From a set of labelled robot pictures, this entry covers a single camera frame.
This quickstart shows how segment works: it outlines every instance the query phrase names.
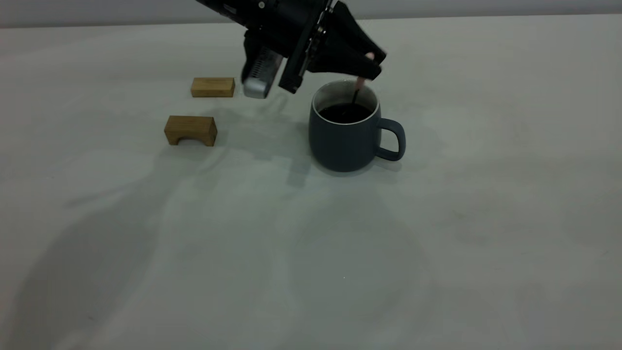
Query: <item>dark liquid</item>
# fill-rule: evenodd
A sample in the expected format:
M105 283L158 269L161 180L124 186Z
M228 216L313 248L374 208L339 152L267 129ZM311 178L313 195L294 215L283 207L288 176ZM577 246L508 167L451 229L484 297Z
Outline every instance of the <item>dark liquid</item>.
M323 109L320 115L328 121L339 124L352 124L371 115L371 111L361 105L340 103Z

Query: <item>robotic arm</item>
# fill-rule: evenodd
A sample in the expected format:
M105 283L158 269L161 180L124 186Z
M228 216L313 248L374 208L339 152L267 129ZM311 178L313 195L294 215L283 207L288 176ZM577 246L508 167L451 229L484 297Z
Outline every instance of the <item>robotic arm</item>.
M197 0L248 30L244 94L266 98L282 59L279 86L296 93L306 70L375 79L386 54L361 30L348 7L333 0ZM373 52L374 60L365 57Z

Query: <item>wall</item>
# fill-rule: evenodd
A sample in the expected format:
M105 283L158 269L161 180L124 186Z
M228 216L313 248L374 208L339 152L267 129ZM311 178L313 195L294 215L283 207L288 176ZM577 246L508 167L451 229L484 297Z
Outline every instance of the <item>wall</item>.
M622 12L622 0L346 0L358 18ZM218 22L194 0L0 0L0 27Z

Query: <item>white table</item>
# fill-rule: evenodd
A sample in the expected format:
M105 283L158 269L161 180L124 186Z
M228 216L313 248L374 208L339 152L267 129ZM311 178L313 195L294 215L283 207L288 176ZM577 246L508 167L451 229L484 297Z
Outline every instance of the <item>white table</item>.
M305 135L339 76L190 96L240 26L1 30L0 348L622 346L622 16L362 25L408 149L341 176Z

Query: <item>mug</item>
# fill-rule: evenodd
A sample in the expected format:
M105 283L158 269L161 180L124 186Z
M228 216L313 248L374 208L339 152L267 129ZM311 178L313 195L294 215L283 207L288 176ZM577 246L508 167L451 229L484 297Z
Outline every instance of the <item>mug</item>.
M363 87L356 104L371 112L360 121L349 124L327 120L320 112L342 103L351 103L355 81L341 80L324 85L315 93L309 118L309 143L317 161L332 171L347 173L363 169L374 157L398 161L406 152L406 134L396 121L382 119L380 102L369 87ZM393 152L380 147L381 130L389 130L397 136L399 151Z

